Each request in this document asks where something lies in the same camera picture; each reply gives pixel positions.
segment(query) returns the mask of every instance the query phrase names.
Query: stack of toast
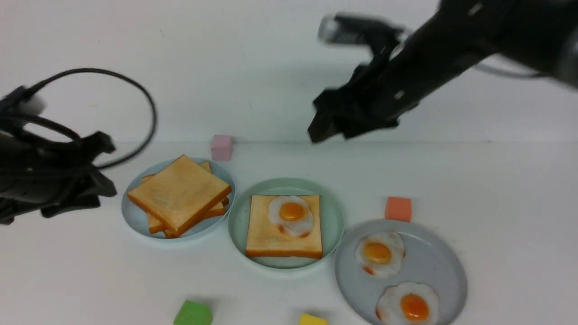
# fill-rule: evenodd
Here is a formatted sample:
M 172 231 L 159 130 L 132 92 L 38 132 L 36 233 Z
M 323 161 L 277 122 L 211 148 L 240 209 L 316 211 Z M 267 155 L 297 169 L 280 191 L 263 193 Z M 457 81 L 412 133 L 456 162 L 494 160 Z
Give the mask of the stack of toast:
M 212 174 L 208 161 L 197 164 L 182 155 L 155 175 L 142 178 L 128 198 L 145 211 L 151 234 L 178 238 L 201 221 L 222 216 L 229 184 Z

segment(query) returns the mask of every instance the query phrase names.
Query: white backdrop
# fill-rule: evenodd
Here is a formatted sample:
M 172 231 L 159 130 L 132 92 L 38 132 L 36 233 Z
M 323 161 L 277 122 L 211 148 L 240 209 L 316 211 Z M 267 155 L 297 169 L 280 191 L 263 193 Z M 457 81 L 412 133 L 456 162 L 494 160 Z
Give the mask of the white backdrop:
M 143 83 L 160 110 L 157 141 L 307 141 L 311 101 L 345 82 L 365 49 L 316 40 L 323 15 L 379 14 L 417 28 L 437 0 L 3 0 L 0 94 L 74 67 Z M 48 87 L 44 113 L 83 135 L 137 141 L 149 113 L 130 86 L 78 76 Z M 576 141 L 578 93 L 469 71 L 371 141 Z

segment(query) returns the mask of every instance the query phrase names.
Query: foam block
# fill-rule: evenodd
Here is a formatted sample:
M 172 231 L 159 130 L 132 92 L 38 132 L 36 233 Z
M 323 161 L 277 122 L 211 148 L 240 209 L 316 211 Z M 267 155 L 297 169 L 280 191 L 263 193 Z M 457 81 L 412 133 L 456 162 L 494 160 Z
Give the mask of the foam block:
M 174 325 L 211 325 L 213 314 L 209 306 L 185 300 L 173 321 Z
M 307 315 L 304 313 L 299 319 L 299 325 L 327 325 L 327 321 L 323 318 Z
M 412 201 L 408 198 L 388 197 L 386 219 L 410 222 L 412 220 Z
M 230 135 L 215 135 L 211 144 L 213 160 L 229 161 L 233 155 L 233 137 Z

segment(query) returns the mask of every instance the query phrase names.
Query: gray plate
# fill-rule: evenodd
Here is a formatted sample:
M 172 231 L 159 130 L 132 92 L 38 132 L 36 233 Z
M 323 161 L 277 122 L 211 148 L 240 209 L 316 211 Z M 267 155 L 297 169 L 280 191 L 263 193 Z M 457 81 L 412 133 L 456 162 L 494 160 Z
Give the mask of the gray plate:
M 278 178 L 254 185 L 243 193 L 231 207 L 229 235 L 239 253 L 245 258 L 251 195 L 320 195 L 321 196 L 321 242 L 323 258 L 330 255 L 343 236 L 345 221 L 337 198 L 323 186 L 305 179 Z M 248 258 L 256 264 L 278 271 L 307 268 L 320 260 L 304 257 L 257 257 Z
M 192 158 L 192 157 L 191 157 L 191 159 L 193 159 L 195 162 L 197 162 L 197 164 L 200 164 L 200 163 L 207 160 L 207 159 Z M 222 179 L 223 181 L 225 181 L 226 183 L 231 185 L 232 191 L 228 196 L 229 204 L 225 207 L 225 209 L 227 209 L 227 212 L 225 213 L 225 215 L 219 216 L 219 217 L 209 218 L 209 219 L 206 219 L 206 220 L 200 222 L 195 227 L 193 227 L 193 228 L 189 229 L 187 232 L 185 232 L 180 238 L 168 239 L 165 237 L 165 234 L 163 234 L 162 232 L 158 232 L 156 234 L 150 234 L 149 233 L 149 219 L 148 219 L 146 213 L 144 211 L 142 211 L 134 203 L 132 203 L 131 200 L 128 199 L 127 193 L 128 193 L 128 191 L 130 191 L 130 190 L 132 190 L 135 187 L 140 185 L 140 183 L 141 183 L 140 179 L 143 176 L 158 173 L 159 171 L 163 170 L 165 167 L 167 167 L 173 161 L 174 161 L 174 159 L 173 160 L 167 160 L 165 162 L 161 162 L 160 164 L 156 164 L 155 166 L 152 166 L 152 167 L 146 169 L 145 171 L 141 172 L 137 177 L 135 177 L 134 180 L 131 182 L 131 184 L 128 185 L 127 190 L 124 192 L 123 203 L 121 206 L 121 209 L 123 211 L 124 220 L 127 222 L 129 227 L 131 227 L 134 231 L 138 232 L 141 235 L 144 235 L 146 237 L 151 238 L 152 240 L 160 241 L 163 243 L 177 243 L 177 242 L 190 241 L 192 239 L 197 239 L 197 238 L 209 233 L 211 230 L 215 229 L 215 227 L 217 226 L 217 224 L 219 222 L 221 222 L 222 220 L 224 220 L 226 218 L 227 214 L 229 213 L 229 207 L 231 206 L 231 204 L 233 204 L 233 201 L 235 200 L 235 182 L 233 182 L 233 179 L 231 178 L 230 174 L 223 167 L 216 164 L 214 161 L 209 161 L 209 163 L 211 165 L 211 169 L 213 170 L 213 175 L 217 176 L 218 178 Z
M 370 276 L 355 259 L 360 240 L 379 231 L 396 231 L 406 250 L 401 271 L 387 279 Z M 377 301 L 388 287 L 401 282 L 425 283 L 438 293 L 439 325 L 458 317 L 468 295 L 464 268 L 451 248 L 422 226 L 393 220 L 361 224 L 343 237 L 335 254 L 335 279 L 347 303 L 373 325 L 381 325 L 375 315 Z

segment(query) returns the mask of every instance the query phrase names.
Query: egg white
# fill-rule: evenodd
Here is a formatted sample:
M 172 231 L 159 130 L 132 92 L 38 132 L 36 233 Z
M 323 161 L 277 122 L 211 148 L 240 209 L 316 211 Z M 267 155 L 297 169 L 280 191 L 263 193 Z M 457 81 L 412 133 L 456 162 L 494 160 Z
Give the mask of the egg white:
M 305 210 L 305 217 L 297 221 L 285 221 L 281 219 L 279 211 L 285 203 L 294 202 L 300 204 Z M 309 204 L 300 197 L 278 196 L 269 204 L 269 221 L 276 226 L 283 226 L 285 232 L 292 237 L 303 237 L 313 231 L 315 219 L 309 208 Z
M 365 245 L 367 243 L 377 242 L 384 244 L 391 251 L 391 260 L 387 264 L 375 264 L 369 261 L 364 255 Z M 355 259 L 363 269 L 371 270 L 372 276 L 385 279 L 388 276 L 395 275 L 401 270 L 403 254 L 405 247 L 403 240 L 395 231 L 382 231 L 369 235 L 360 241 L 355 251 Z
M 425 300 L 429 308 L 429 316 L 423 321 L 407 319 L 401 309 L 401 299 L 409 294 L 415 294 Z M 390 287 L 377 302 L 376 313 L 384 325 L 435 325 L 439 320 L 439 297 L 435 290 L 423 283 L 402 282 Z

